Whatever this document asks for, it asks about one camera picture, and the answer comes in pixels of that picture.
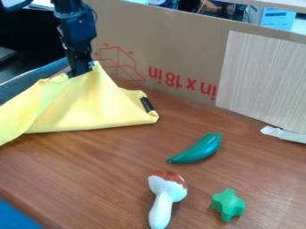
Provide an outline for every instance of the toy mushroom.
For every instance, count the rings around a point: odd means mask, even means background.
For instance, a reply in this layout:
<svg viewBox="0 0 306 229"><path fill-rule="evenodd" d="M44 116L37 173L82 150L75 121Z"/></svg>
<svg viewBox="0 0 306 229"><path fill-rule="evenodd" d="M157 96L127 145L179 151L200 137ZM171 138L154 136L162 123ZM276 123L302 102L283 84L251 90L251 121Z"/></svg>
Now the toy mushroom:
<svg viewBox="0 0 306 229"><path fill-rule="evenodd" d="M180 175L164 170L153 171L148 181L157 195L149 211L149 225L152 229L164 229L170 222L172 204L187 196L187 185Z"/></svg>

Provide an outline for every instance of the yellow towel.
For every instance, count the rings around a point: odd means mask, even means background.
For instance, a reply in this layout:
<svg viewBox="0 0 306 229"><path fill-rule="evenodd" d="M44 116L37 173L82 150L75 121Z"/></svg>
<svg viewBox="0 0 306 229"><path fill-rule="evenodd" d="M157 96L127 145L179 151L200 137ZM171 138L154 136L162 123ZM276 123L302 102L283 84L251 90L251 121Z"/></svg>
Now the yellow towel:
<svg viewBox="0 0 306 229"><path fill-rule="evenodd" d="M120 89L101 68L68 78L60 74L40 80L0 106L0 146L23 133L78 131L155 123L142 91Z"/></svg>

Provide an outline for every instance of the green star-shaped block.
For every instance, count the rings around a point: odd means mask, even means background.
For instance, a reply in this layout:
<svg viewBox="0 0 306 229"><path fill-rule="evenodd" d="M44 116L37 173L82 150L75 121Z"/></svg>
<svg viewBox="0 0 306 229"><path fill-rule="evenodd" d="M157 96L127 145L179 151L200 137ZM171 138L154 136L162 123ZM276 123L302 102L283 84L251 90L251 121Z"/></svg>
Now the green star-shaped block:
<svg viewBox="0 0 306 229"><path fill-rule="evenodd" d="M245 203L234 194L234 190L225 189L224 192L212 196L211 207L220 212L224 222L230 222L233 216L243 214Z"/></svg>

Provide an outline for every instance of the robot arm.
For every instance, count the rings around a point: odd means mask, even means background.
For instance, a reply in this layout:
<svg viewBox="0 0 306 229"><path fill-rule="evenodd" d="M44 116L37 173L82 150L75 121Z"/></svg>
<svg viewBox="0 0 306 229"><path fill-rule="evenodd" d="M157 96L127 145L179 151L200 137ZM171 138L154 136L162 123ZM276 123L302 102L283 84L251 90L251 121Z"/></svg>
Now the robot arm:
<svg viewBox="0 0 306 229"><path fill-rule="evenodd" d="M7 12L21 9L33 0L0 0L0 9ZM55 17L59 19L58 31L72 70L71 77L90 72L91 40L97 36L93 10L82 0L51 0Z"/></svg>

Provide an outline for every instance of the green chili pepper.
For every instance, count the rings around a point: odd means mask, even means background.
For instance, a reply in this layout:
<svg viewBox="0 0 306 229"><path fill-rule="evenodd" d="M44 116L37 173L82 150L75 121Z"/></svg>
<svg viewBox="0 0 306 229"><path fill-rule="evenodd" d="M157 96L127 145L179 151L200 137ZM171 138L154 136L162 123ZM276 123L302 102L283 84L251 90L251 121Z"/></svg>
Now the green chili pepper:
<svg viewBox="0 0 306 229"><path fill-rule="evenodd" d="M169 157L169 163L191 163L209 157L220 148L222 133L208 133L200 141L184 152Z"/></svg>

